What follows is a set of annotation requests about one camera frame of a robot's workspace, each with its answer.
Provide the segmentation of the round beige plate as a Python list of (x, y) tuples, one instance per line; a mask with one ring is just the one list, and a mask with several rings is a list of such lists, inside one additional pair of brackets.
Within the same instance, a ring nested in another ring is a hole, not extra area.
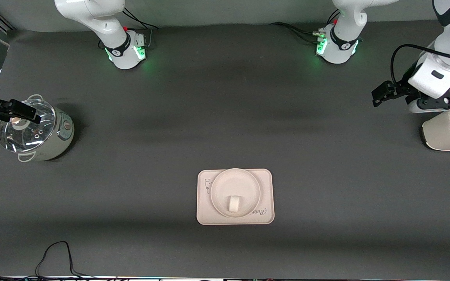
[[(228, 212), (230, 196), (241, 196), (239, 213)], [(257, 178), (243, 169), (228, 169), (221, 172), (211, 184), (211, 203), (223, 216), (241, 218), (249, 215), (261, 199), (261, 187)]]

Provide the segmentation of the small white bun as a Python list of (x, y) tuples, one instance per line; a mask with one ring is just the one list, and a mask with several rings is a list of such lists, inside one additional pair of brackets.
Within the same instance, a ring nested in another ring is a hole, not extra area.
[(230, 196), (229, 197), (229, 204), (227, 207), (228, 212), (236, 214), (239, 213), (240, 210), (240, 204), (241, 204), (241, 196)]

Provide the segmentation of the beige rabbit print tray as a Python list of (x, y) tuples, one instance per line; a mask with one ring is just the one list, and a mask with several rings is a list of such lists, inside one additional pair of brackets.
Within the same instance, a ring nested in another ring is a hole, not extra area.
[(273, 177), (267, 169), (243, 169), (249, 171), (258, 180), (261, 187), (261, 199), (258, 206), (249, 215), (241, 218), (229, 218), (220, 214), (211, 203), (211, 184), (223, 171), (203, 170), (198, 174), (196, 197), (196, 218), (201, 225), (254, 225), (270, 224), (275, 218)]

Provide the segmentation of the glass pot lid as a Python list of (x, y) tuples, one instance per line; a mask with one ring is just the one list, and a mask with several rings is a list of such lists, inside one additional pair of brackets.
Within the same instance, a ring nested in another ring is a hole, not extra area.
[(23, 101), (34, 107), (36, 115), (41, 117), (39, 123), (22, 119), (18, 123), (0, 121), (0, 144), (4, 149), (14, 153), (25, 153), (41, 146), (55, 129), (56, 110), (42, 96), (33, 95)]

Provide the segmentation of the steel pot with glass lid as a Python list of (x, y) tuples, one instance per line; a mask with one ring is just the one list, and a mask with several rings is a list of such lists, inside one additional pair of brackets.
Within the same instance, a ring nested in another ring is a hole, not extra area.
[[(20, 162), (46, 161), (56, 158), (61, 153), (63, 153), (70, 145), (75, 133), (73, 120), (63, 110), (59, 109), (56, 106), (53, 107), (56, 110), (54, 131), (52, 132), (50, 137), (48, 137), (48, 139), (36, 149), (25, 153), (15, 153), (17, 154), (18, 160)], [(11, 118), (9, 122), (18, 123), (21, 120), (22, 119), (15, 117)]]

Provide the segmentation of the dark grey table mat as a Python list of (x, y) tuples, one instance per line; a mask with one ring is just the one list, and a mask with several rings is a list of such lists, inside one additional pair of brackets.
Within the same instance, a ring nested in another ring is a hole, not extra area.
[[(41, 94), (74, 120), (48, 162), (0, 146), (0, 275), (65, 240), (95, 276), (450, 280), (450, 153), (402, 98), (373, 107), (403, 43), (435, 21), (368, 23), (326, 64), (284, 27), (164, 27), (115, 68), (92, 32), (13, 32), (0, 98)], [(270, 224), (201, 225), (203, 170), (267, 169)]]

